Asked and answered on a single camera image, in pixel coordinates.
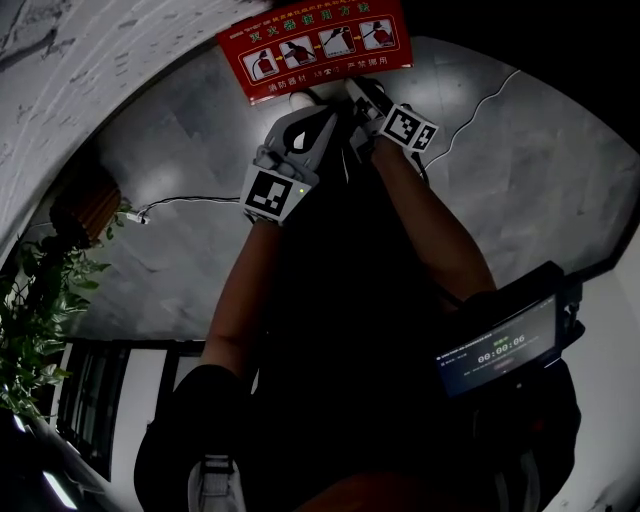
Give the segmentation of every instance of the illustration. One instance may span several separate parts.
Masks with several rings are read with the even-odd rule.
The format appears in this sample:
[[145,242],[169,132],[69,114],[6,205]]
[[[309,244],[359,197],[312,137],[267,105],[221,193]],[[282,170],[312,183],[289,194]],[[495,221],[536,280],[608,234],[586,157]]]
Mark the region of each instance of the illustration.
[[311,39],[307,36],[281,43],[280,51],[289,69],[316,61]]
[[273,53],[269,48],[247,55],[242,60],[244,60],[244,65],[249,71],[251,80],[254,82],[262,80],[267,76],[275,75],[280,71],[276,60],[273,58]]
[[353,37],[349,27],[340,27],[334,30],[324,30],[318,33],[324,54],[328,57],[338,57],[356,51]]
[[367,50],[377,50],[378,48],[386,48],[396,44],[389,20],[360,23],[360,32],[364,47]]

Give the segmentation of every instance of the gray marble wall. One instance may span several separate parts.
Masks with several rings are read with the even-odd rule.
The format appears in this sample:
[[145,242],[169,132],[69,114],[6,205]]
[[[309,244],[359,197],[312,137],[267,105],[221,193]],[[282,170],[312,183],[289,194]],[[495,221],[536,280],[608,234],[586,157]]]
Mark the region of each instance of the gray marble wall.
[[[426,37],[415,38],[413,50],[415,68],[376,78],[441,127],[427,163],[514,70]],[[317,92],[343,94],[339,84]],[[237,196],[256,146],[289,111],[286,98],[250,107],[216,48],[145,92],[98,144],[134,207],[176,195]],[[607,257],[636,201],[640,159],[584,108],[519,73],[482,105],[429,177],[504,285],[549,259],[571,272]],[[147,226],[127,222],[96,251],[113,266],[76,334],[204,337],[249,226],[238,206],[210,203],[163,205]]]

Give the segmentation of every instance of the screen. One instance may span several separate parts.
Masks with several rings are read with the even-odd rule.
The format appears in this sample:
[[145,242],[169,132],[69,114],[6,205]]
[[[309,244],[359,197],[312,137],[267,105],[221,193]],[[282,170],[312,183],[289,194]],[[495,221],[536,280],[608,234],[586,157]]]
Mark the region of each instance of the screen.
[[436,357],[451,397],[486,384],[542,355],[555,344],[556,304],[550,297],[517,317]]

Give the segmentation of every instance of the sleeve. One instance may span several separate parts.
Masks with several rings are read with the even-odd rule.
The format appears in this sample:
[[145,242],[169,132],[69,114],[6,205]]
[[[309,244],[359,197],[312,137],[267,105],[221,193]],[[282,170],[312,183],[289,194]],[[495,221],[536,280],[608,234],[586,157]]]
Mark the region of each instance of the sleeve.
[[189,473],[205,454],[234,457],[248,393],[221,366],[198,366],[147,429],[134,470],[145,511],[186,510]]

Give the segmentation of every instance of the black-and-white marker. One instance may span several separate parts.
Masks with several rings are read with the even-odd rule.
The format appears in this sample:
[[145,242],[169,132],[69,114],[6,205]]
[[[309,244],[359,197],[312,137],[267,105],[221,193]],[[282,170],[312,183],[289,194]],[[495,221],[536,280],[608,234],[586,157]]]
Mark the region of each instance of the black-and-white marker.
[[245,175],[240,204],[247,212],[281,224],[311,188],[252,164]]
[[291,192],[291,182],[261,171],[256,176],[246,204],[279,217]]
[[421,115],[400,105],[394,105],[380,133],[402,147],[423,153],[438,127]]
[[433,138],[437,129],[437,126],[434,126],[431,123],[427,123],[422,129],[420,135],[418,135],[415,142],[411,146],[411,149],[413,151],[422,153],[425,149],[427,149],[427,146],[429,145],[429,142],[431,142],[431,139]]

